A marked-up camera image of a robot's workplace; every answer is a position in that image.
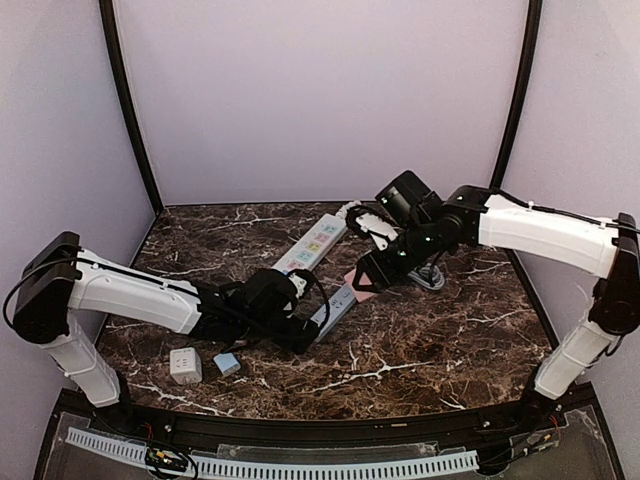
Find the large pink cube socket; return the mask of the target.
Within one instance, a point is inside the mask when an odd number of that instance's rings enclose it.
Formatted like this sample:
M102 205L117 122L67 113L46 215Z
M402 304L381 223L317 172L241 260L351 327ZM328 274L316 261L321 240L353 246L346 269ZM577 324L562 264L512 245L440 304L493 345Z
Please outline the large pink cube socket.
M344 276L344 280L346 284L349 286L349 288L351 289L354 295L354 298L358 303L362 303L377 295L376 292L367 292L367 291L357 290L354 286L355 276L356 276L356 269L352 269L350 272L348 272Z

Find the grey-blue power strip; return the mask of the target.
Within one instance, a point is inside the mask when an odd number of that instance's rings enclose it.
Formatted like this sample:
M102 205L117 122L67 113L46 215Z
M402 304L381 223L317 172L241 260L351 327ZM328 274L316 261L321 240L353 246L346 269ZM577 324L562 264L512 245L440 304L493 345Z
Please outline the grey-blue power strip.
M348 284L342 285L329 299L329 319L320 329L315 342L318 343L322 341L329 331L355 304L356 298L351 287Z

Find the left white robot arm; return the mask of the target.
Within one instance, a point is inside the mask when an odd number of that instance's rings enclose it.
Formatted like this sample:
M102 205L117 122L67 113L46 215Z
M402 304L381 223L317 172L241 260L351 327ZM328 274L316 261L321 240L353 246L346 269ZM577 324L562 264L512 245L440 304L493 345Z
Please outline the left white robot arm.
M258 269L246 281L214 285L161 278L109 262L65 231L24 268L2 305L5 323L39 346L96 408L125 402L124 380L74 318L87 310L154 324L180 335L222 342L270 340L303 353L323 322L296 313L319 281L307 269Z

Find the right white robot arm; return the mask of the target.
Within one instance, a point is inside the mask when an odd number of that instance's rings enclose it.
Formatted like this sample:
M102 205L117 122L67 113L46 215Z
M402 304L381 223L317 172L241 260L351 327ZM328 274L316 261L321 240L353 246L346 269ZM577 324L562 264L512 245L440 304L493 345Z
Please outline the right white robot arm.
M537 369L532 389L557 400L607 348L639 326L639 242L635 220L583 216L464 185L443 200L407 170L366 205L348 208L349 229L375 247L351 285L379 293L461 244L521 251L581 269L597 279L589 310Z

